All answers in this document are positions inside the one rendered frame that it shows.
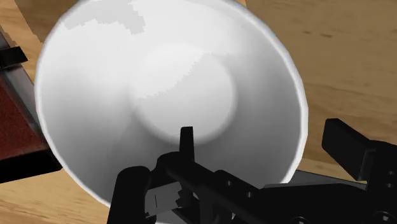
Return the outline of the white bowl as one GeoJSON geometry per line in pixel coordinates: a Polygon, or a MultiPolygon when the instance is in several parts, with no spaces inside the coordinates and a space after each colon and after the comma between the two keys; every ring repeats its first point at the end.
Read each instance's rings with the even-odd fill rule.
{"type": "Polygon", "coordinates": [[[198,164],[257,188],[291,180],[308,135],[290,54],[234,0],[79,0],[43,44],[34,92],[53,154],[104,205],[182,127],[198,164]]]}

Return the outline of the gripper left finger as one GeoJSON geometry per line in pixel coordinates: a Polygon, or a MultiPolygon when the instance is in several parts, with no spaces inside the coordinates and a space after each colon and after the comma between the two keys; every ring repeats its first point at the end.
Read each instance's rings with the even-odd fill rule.
{"type": "Polygon", "coordinates": [[[259,190],[194,161],[192,127],[181,128],[179,151],[160,156],[154,170],[128,167],[116,179],[106,224],[155,224],[172,211],[186,224],[261,224],[259,190]]]}

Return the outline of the dark red flat block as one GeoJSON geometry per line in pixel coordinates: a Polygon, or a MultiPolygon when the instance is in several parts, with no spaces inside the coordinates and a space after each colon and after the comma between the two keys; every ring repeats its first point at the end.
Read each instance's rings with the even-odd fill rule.
{"type": "Polygon", "coordinates": [[[0,184],[62,168],[39,127],[27,61],[0,28],[0,184]]]}

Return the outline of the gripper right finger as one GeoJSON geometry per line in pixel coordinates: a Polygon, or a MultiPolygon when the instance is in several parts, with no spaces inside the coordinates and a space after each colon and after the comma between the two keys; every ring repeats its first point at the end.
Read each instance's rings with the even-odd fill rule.
{"type": "Polygon", "coordinates": [[[367,190],[397,190],[397,145],[371,140],[338,118],[325,121],[321,146],[367,190]]]}

